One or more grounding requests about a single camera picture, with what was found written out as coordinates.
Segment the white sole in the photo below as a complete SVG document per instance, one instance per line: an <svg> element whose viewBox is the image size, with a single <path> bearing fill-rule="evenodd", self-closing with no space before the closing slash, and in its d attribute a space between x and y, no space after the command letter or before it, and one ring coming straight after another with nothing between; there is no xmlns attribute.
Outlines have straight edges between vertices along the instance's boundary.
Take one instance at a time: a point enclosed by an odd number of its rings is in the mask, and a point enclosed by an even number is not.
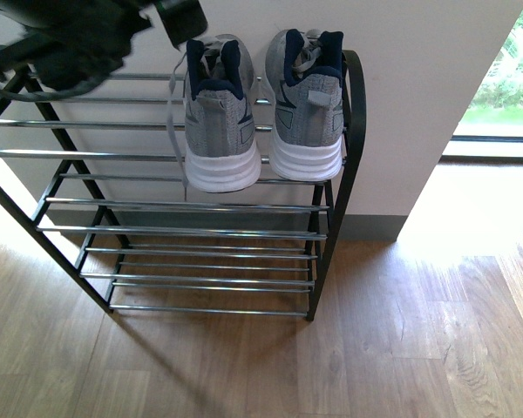
<svg viewBox="0 0 523 418"><path fill-rule="evenodd" d="M287 144L279 137L275 125L272 134L269 164L277 175L298 181L322 181L333 179L341 170L343 134L333 145L327 146Z"/></svg>
<svg viewBox="0 0 523 418"><path fill-rule="evenodd" d="M201 157L186 144L186 175L190 185L203 192L236 192L250 187L260 177L262 158L254 141L239 155Z"/></svg>

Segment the metal bar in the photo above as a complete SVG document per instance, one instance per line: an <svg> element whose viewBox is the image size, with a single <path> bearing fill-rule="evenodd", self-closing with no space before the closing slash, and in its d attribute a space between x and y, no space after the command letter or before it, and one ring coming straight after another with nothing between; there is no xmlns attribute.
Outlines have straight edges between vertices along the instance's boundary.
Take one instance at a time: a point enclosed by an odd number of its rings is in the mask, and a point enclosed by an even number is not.
<svg viewBox="0 0 523 418"><path fill-rule="evenodd" d="M35 224L25 215L19 206L0 187L0 206L64 269L66 273L86 292L105 312L111 310L103 297L91 286L87 280L79 277L78 272L70 261L52 244L46 236L35 229Z"/></svg>
<svg viewBox="0 0 523 418"><path fill-rule="evenodd" d="M189 202L138 202L122 200L101 199L68 199L47 198L46 201L52 205L94 205L124 207L128 209L140 208L164 208L173 210L184 210L187 212L271 212L271 213L311 213L324 212L327 206L292 206L292 205L244 205L244 204L218 204L218 203L189 203Z"/></svg>
<svg viewBox="0 0 523 418"><path fill-rule="evenodd" d="M325 235L291 231L249 231L233 229L172 228L153 226L38 226L43 233L98 233L104 235L171 235L174 237L230 237L263 239L325 240Z"/></svg>
<svg viewBox="0 0 523 418"><path fill-rule="evenodd" d="M11 120L0 119L1 128L41 128L41 129L96 129L124 131L165 131L166 124L157 122L62 122L56 120ZM256 132L271 132L271 125L256 125ZM174 124L174 130L184 131L184 124Z"/></svg>
<svg viewBox="0 0 523 418"><path fill-rule="evenodd" d="M176 81L184 81L184 74L175 74ZM138 72L122 72L115 73L109 76L110 80L144 80L144 81L169 81L172 78L171 74L146 74Z"/></svg>
<svg viewBox="0 0 523 418"><path fill-rule="evenodd" d="M304 280L264 280L264 279L229 279L220 277L188 277L163 276L155 274L111 274L111 273L82 273L87 279L116 279L116 280L150 280L150 281L181 281L186 283L235 283L242 285L272 285L272 286L314 286L314 281Z"/></svg>
<svg viewBox="0 0 523 418"><path fill-rule="evenodd" d="M106 208L100 207L95 212L95 216L93 218L93 221L91 223L92 226L100 225L100 223L103 221L103 218L105 216ZM86 251L87 248L93 245L93 241L95 240L95 237L97 235L94 233L88 233L85 235L84 242L81 244L81 247L79 248L79 254L78 258L76 259L76 262L74 264L74 267L76 267L76 270L78 270L78 273L81 273L81 269L83 268L85 264L85 260L87 260L87 256L89 253Z"/></svg>
<svg viewBox="0 0 523 418"><path fill-rule="evenodd" d="M268 292L268 293L308 293L308 289L271 289L259 287L219 287L219 286L183 286L183 285L149 285L139 283L120 283L112 284L115 287L144 287L150 289L181 289L181 290L222 290L233 292Z"/></svg>
<svg viewBox="0 0 523 418"><path fill-rule="evenodd" d="M171 176L123 176L114 174L72 174L66 173L62 177L65 179L78 180L113 180L113 181L170 181L181 182L182 177ZM323 182L296 181L288 179L258 179L258 185L323 185Z"/></svg>
<svg viewBox="0 0 523 418"><path fill-rule="evenodd" d="M29 92L43 91L38 81L33 78L29 78L27 80L25 88ZM43 115L45 120L59 122L60 118L58 117L58 114L56 113L51 104L36 103L35 105L37 106L38 110L40 111L41 115ZM76 152L78 150L78 148L71 140L70 134L68 134L68 132L65 129L52 129L52 134L57 139L58 143L60 144L60 146L62 146L62 149L65 152ZM84 161L75 160L72 163L79 174L91 174ZM85 181L84 184L94 199L105 198L105 195L101 192L97 183L95 183L94 181ZM105 218L111 225L119 225L119 221L116 218L116 215L114 215L114 212L110 209L106 211ZM117 240L122 246L128 245L127 237L118 236Z"/></svg>
<svg viewBox="0 0 523 418"><path fill-rule="evenodd" d="M327 205L327 226L328 230L331 227L331 220L333 219L334 203L333 203L333 185L331 180L325 182L325 204Z"/></svg>
<svg viewBox="0 0 523 418"><path fill-rule="evenodd" d="M5 91L19 93L24 88L26 71L17 72L10 82L3 88ZM0 116L8 108L11 101L7 98L0 97Z"/></svg>
<svg viewBox="0 0 523 418"><path fill-rule="evenodd" d="M41 151L41 150L0 150L0 158L37 158L37 159L84 159L121 160L121 161L155 161L175 163L174 155L151 154L118 154L114 152L73 152L73 151ZM267 156L261 157L262 164L269 164Z"/></svg>
<svg viewBox="0 0 523 418"><path fill-rule="evenodd" d="M217 252L198 252L198 251L168 251L168 250L134 250L128 248L91 248L85 249L88 253L105 254L127 254L127 255L167 255L167 256L186 256L186 257L221 257L223 259L271 259L271 260L313 260L314 255L298 254L241 254L241 253L217 253Z"/></svg>
<svg viewBox="0 0 523 418"><path fill-rule="evenodd" d="M277 251L277 252L298 252L304 251L304 248L289 248L289 247L269 247L269 246L193 246L193 245L179 245L179 244L132 244L132 248L187 248L187 249L202 249L202 250L232 250L232 251Z"/></svg>
<svg viewBox="0 0 523 418"><path fill-rule="evenodd" d="M173 104L182 105L183 98L172 98ZM50 100L39 100L39 103L50 103ZM67 104L87 104L87 105L166 105L168 100L166 98L102 98L102 97L77 97L64 98L56 102ZM271 103L266 98L258 98L255 100L256 105L268 106Z"/></svg>
<svg viewBox="0 0 523 418"><path fill-rule="evenodd" d="M33 219L33 222L35 222L35 224L38 224L41 220L43 220L43 216L50 206L50 203L48 203L46 199L56 195L58 189L62 185L62 181L64 180L62 174L67 173L68 170L70 170L70 167L71 161L69 160L63 160L58 166L58 169L52 176L51 182L46 187L46 189L44 189L44 192L37 203L37 207L33 212L33 215L31 216L31 219Z"/></svg>
<svg viewBox="0 0 523 418"><path fill-rule="evenodd" d="M203 313L203 314L250 314L250 315L299 316L299 317L303 317L303 318L306 317L305 312L200 309L200 308L195 308L195 307L140 307L140 306L130 306L130 305L111 305L111 309L134 310L134 311L187 312L187 313Z"/></svg>
<svg viewBox="0 0 523 418"><path fill-rule="evenodd" d="M360 58L354 51L344 51L343 56L347 63L350 82L350 101L348 101L350 103L350 115L345 119L348 127L346 141L349 151L343 169L341 185L337 192L335 212L329 228L329 237L323 252L322 262L317 268L316 286L314 292L309 296L307 320L314 320L314 316L316 315L317 305L322 296L323 285L325 284L331 258L339 237L343 217L349 204L352 186L355 183L360 160L363 156L364 139L366 136L366 93L364 89L363 68L360 63ZM346 83L343 83L343 92L346 95L345 84Z"/></svg>
<svg viewBox="0 0 523 418"><path fill-rule="evenodd" d="M215 266L203 264L170 264L170 263L137 263L131 261L123 261L122 266L129 267L159 267L159 268L199 268L199 269L214 269L214 270L249 270L259 272L307 272L308 268L293 268L293 267L258 267L258 266Z"/></svg>
<svg viewBox="0 0 523 418"><path fill-rule="evenodd" d="M323 186L317 185L314 187L314 193L312 194L312 205L320 205L322 203L322 195L323 195ZM319 216L318 213L311 213L310 218L308 221L308 231L315 233L317 231L316 228L316 217ZM306 241L306 245L304 247L304 253L310 254L312 253L312 241Z"/></svg>
<svg viewBox="0 0 523 418"><path fill-rule="evenodd" d="M4 87L6 91L20 92L25 85L27 69L17 72L11 81ZM10 100L0 98L0 115L7 109ZM35 223L25 215L19 206L8 196L2 187L0 187L0 206L3 207L10 216L52 257L52 259L74 280L79 287L94 300L101 309L110 313L111 309L87 280L79 277L78 272L74 269L70 261L52 244L49 239L42 233L35 230Z"/></svg>
<svg viewBox="0 0 523 418"><path fill-rule="evenodd" d="M120 270L122 269L122 262L124 261L124 254L120 254L116 260L116 264L114 266L114 270L112 271L112 274L119 274ZM114 284L117 282L118 279L112 279L111 283L108 285L108 288L106 289L105 293L105 299L108 301L108 303L111 303L112 296L114 295Z"/></svg>

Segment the shoe rack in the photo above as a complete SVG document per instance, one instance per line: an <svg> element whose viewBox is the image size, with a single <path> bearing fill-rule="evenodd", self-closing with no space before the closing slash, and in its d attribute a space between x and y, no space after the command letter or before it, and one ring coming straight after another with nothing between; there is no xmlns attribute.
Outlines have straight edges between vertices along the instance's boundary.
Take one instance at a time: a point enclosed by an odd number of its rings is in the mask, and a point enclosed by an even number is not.
<svg viewBox="0 0 523 418"><path fill-rule="evenodd" d="M273 186L309 188L311 205L260 205L258 203L198 203L170 201L136 201L107 199L99 185L108 182L177 181L167 176L147 177L136 174L104 174L90 170L90 161L124 164L128 161L161 162L176 165L175 156L166 154L80 151L68 130L165 130L164 124L120 122L79 122L60 120L52 103L36 105L44 120L0 119L0 129L20 132L19 147L0 149L0 158L23 158L29 164L43 159L58 162L58 168L45 187L32 215L26 214L0 186L0 205L65 270L103 310L166 311L172 313L273 314L313 320L322 294L333 252L350 199L363 154L366 128L366 103L363 70L354 51L343 52L343 112L345 155L340 185L333 191L331 181L302 183L286 179L260 179ZM132 80L169 79L153 74L113 76ZM11 79L6 89L19 92L41 91L38 81L28 71ZM142 105L139 98L72 98L69 103L90 105ZM259 105L267 101L258 100ZM0 98L0 117L10 101ZM176 125L183 130L183 125ZM24 149L24 130L51 130L61 151ZM256 126L258 132L270 126ZM268 158L262 157L267 164ZM89 199L60 198L64 182L81 182ZM44 223L51 207L78 205L93 209L92 220L77 225ZM121 212L154 210L164 219L178 213L200 215L207 226L146 225L129 222ZM227 213L258 217L301 215L303 230L250 229L224 225L217 214ZM77 257L68 256L55 244L51 233L60 233L77 243ZM103 260L101 269L93 269ZM219 294L228 295L220 306Z"/></svg>

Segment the gray sneaker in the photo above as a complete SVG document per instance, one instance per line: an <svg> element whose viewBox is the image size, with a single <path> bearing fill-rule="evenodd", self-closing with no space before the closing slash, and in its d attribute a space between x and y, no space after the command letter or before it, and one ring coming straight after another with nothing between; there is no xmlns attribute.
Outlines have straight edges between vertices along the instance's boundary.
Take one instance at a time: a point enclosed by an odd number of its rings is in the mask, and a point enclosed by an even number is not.
<svg viewBox="0 0 523 418"><path fill-rule="evenodd" d="M269 163L286 179L331 179L341 169L342 43L342 32L291 29L269 46L262 83L275 104Z"/></svg>
<svg viewBox="0 0 523 418"><path fill-rule="evenodd" d="M204 192L233 192L260 177L250 89L252 59L232 35L187 43L186 175Z"/></svg>

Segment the hardwood floor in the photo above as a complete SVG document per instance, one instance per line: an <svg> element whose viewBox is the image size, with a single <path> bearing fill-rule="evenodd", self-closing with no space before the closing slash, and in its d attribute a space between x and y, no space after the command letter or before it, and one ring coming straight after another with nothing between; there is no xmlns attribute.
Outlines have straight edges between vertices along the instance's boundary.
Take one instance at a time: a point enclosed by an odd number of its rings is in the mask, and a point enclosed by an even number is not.
<svg viewBox="0 0 523 418"><path fill-rule="evenodd" d="M0 418L165 416L523 418L523 167L437 167L313 323L105 315L0 208Z"/></svg>

